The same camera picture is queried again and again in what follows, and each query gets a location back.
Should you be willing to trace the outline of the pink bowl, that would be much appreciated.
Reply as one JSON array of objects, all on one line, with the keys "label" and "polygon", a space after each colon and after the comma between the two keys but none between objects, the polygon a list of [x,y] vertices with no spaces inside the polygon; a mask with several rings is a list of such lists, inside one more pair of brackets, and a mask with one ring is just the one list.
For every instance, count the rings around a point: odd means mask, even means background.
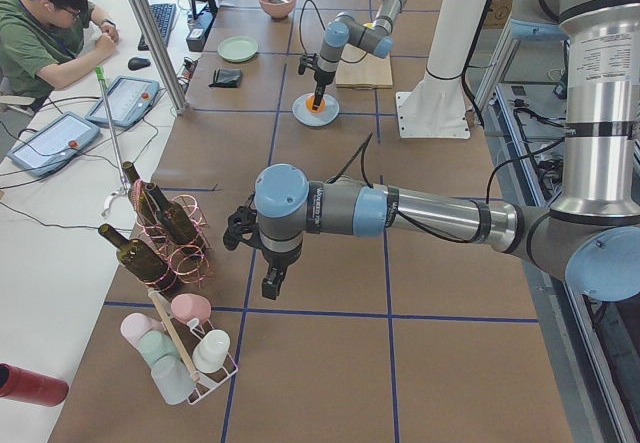
[{"label": "pink bowl", "polygon": [[258,0],[261,8],[265,13],[271,16],[273,19],[286,18],[295,8],[297,0],[292,0],[289,3],[277,4],[264,0]]}]

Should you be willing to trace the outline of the black computer mouse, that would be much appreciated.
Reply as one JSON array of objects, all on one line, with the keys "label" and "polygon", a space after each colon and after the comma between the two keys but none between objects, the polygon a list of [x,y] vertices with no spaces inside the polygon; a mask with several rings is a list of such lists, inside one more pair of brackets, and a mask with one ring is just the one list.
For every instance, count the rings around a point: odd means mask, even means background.
[{"label": "black computer mouse", "polygon": [[138,71],[147,68],[151,65],[151,61],[144,57],[132,57],[127,63],[127,67],[130,71]]}]

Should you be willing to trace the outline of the mint green cup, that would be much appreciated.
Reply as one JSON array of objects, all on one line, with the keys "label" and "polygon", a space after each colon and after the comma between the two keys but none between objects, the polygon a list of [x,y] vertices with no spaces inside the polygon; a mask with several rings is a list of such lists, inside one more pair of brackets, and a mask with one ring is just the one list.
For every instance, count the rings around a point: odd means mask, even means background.
[{"label": "mint green cup", "polygon": [[157,330],[145,333],[136,343],[136,349],[149,367],[165,356],[180,358],[179,352],[172,339]]}]

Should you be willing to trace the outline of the wooden cutting board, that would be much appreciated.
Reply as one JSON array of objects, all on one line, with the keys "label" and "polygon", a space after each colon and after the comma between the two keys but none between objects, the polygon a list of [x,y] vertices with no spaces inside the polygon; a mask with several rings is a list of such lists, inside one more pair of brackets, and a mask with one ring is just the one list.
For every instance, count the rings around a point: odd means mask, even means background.
[{"label": "wooden cutting board", "polygon": [[341,59],[335,76],[337,87],[388,89],[393,86],[389,56],[381,59],[347,44]]}]

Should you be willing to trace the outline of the blue teach pendant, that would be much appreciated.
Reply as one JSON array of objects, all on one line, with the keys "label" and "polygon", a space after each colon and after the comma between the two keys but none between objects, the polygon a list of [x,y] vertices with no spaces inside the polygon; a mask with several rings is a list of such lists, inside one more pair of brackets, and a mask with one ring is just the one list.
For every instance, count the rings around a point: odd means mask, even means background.
[{"label": "blue teach pendant", "polygon": [[130,128],[140,121],[160,90],[157,81],[132,76],[118,76],[109,85],[105,81],[99,84],[107,95],[112,123],[119,128]]},{"label": "blue teach pendant", "polygon": [[99,135],[100,129],[83,117],[65,112],[21,141],[8,158],[34,177],[58,171]]}]

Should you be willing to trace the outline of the pale pink cup left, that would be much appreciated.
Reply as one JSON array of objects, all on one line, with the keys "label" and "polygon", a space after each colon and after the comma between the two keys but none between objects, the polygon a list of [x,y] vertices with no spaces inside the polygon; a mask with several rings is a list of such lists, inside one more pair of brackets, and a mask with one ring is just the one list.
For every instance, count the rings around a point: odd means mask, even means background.
[{"label": "pale pink cup left", "polygon": [[160,321],[142,313],[127,315],[120,325],[121,335],[134,349],[137,348],[139,340],[152,330],[163,332],[165,328]]}]

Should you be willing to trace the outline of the green plate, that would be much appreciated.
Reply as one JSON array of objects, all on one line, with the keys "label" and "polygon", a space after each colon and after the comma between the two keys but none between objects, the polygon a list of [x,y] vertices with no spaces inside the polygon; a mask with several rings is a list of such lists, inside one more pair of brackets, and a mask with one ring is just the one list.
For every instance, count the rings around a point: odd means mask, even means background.
[{"label": "green plate", "polygon": [[222,41],[217,52],[219,56],[231,63],[242,63],[253,58],[259,50],[258,43],[249,36],[234,36]]}]

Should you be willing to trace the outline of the black keyboard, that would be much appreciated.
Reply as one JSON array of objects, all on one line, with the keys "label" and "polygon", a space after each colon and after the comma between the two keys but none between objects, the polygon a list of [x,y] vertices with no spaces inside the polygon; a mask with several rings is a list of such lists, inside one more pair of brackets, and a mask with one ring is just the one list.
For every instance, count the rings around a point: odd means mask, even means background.
[{"label": "black keyboard", "polygon": [[169,44],[177,12],[175,3],[153,3],[149,6],[165,46]]}]

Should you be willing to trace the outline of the red cylinder bottle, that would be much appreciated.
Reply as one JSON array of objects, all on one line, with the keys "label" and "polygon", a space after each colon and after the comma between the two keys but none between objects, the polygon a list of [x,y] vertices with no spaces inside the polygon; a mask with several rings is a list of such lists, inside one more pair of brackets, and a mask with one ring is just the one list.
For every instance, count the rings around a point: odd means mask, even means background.
[{"label": "red cylinder bottle", "polygon": [[54,407],[68,394],[66,381],[6,363],[1,364],[1,397]]}]

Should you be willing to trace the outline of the white cup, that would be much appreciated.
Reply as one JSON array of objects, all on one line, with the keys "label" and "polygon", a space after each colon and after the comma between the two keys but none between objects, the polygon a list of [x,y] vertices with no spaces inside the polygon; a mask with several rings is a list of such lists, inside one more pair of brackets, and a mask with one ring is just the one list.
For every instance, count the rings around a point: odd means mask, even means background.
[{"label": "white cup", "polygon": [[203,373],[218,371],[224,365],[229,347],[230,337],[224,330],[209,331],[194,349],[195,367]]}]

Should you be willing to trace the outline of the far blue teach pendant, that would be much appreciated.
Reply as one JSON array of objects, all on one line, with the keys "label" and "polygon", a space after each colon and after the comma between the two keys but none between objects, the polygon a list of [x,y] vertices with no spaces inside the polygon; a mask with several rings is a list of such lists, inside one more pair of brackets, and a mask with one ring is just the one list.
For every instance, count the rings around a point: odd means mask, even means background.
[{"label": "far blue teach pendant", "polygon": [[119,128],[130,128],[140,121],[160,90],[157,81],[132,76],[118,76],[109,85],[105,81],[99,84],[107,95],[112,123]]}]

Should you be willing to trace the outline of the orange fruit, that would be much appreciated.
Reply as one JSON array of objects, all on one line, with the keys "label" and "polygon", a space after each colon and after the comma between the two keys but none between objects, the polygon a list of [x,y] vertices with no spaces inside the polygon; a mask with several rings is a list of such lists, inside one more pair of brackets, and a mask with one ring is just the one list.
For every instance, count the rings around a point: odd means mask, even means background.
[{"label": "orange fruit", "polygon": [[316,114],[322,112],[325,109],[326,103],[323,98],[316,102],[315,96],[309,95],[305,99],[305,106],[312,114]]}]

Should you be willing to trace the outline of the light blue plate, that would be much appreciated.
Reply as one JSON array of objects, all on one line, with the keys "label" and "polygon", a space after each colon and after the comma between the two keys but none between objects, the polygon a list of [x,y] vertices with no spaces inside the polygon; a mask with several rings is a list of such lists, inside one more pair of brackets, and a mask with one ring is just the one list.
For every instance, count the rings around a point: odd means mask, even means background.
[{"label": "light blue plate", "polygon": [[307,93],[299,96],[292,105],[294,117],[301,124],[319,128],[332,123],[340,112],[338,101],[330,94],[325,94],[317,108],[313,106],[314,95]]}]

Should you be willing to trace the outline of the aluminium frame post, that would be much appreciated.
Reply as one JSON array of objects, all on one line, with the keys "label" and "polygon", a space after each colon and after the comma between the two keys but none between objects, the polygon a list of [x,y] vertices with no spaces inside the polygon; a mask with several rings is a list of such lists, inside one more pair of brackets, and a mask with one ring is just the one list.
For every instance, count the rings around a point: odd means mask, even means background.
[{"label": "aluminium frame post", "polygon": [[188,103],[178,77],[174,72],[166,44],[161,38],[156,20],[150,10],[148,0],[128,0],[134,17],[140,27],[151,56],[156,64],[161,80],[177,115],[182,115]]}]

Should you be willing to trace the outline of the seated man green shirt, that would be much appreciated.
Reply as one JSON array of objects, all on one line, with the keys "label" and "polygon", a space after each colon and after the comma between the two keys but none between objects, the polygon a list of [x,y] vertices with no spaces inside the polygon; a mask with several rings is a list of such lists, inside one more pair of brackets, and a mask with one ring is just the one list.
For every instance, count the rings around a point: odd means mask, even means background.
[{"label": "seated man green shirt", "polygon": [[1,0],[1,70],[35,112],[117,49],[110,15],[89,0]]}]

